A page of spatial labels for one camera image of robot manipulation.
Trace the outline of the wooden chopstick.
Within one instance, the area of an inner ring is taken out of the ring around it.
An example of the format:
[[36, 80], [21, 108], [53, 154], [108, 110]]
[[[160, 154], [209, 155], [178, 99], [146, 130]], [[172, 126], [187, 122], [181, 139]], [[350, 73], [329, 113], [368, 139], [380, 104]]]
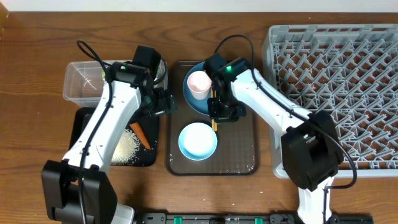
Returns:
[[[211, 93], [211, 98], [214, 98], [214, 97], [215, 97], [214, 91], [211, 90], [210, 93]], [[215, 122], [214, 119], [211, 120], [211, 127], [212, 127], [212, 130], [213, 130], [214, 132], [217, 132], [217, 130], [218, 130], [218, 125], [217, 125], [217, 123]]]

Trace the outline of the orange carrot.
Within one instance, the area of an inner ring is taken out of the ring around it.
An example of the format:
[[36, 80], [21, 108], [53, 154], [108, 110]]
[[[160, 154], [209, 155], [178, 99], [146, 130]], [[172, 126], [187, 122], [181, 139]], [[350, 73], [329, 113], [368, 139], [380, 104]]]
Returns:
[[141, 128], [140, 124], [138, 122], [136, 122], [136, 123], [130, 124], [129, 126], [134, 131], [134, 133], [136, 134], [136, 136], [138, 137], [138, 139], [140, 140], [142, 145], [146, 149], [151, 150], [150, 144], [149, 144], [149, 142], [146, 138], [146, 135], [144, 134], [143, 129]]

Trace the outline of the pink cup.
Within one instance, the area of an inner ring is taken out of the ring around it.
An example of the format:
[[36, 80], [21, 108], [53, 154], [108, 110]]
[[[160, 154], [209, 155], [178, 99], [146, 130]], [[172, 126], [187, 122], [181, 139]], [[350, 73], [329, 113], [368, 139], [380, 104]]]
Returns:
[[204, 71], [195, 71], [188, 76], [187, 85], [196, 100], [204, 100], [210, 92], [212, 81]]

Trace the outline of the light blue bowl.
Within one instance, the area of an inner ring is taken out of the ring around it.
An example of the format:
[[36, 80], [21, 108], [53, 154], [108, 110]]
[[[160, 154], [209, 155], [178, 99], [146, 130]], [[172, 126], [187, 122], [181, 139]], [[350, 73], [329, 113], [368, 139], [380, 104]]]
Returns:
[[180, 152], [193, 161], [208, 159], [216, 151], [218, 138], [212, 127], [205, 123], [191, 123], [178, 137]]

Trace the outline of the pile of rice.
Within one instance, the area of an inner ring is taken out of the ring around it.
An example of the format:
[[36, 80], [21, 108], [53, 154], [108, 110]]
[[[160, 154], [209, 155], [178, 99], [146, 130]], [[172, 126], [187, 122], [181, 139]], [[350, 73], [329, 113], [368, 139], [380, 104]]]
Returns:
[[125, 129], [116, 146], [111, 164], [113, 166], [151, 166], [155, 158], [155, 149], [146, 149], [132, 130]]

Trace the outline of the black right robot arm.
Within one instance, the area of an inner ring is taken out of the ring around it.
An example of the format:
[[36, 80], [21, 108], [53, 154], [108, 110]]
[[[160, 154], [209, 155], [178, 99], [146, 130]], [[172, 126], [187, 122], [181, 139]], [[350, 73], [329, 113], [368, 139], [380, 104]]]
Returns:
[[214, 54], [203, 68], [212, 81], [208, 112], [213, 124], [237, 121], [247, 106], [256, 112], [279, 138], [282, 166], [298, 187], [298, 217], [304, 223], [328, 223], [328, 190], [343, 162], [332, 117], [291, 102], [243, 58], [227, 62]]

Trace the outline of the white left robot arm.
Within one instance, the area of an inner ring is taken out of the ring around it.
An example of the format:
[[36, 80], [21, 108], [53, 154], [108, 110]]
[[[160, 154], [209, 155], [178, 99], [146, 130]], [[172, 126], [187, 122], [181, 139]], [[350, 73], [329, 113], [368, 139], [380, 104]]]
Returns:
[[156, 66], [114, 62], [88, 124], [60, 162], [41, 173], [47, 215], [61, 223], [132, 223], [134, 209], [118, 203], [108, 179], [111, 160], [132, 116], [176, 109], [173, 96], [154, 87]]

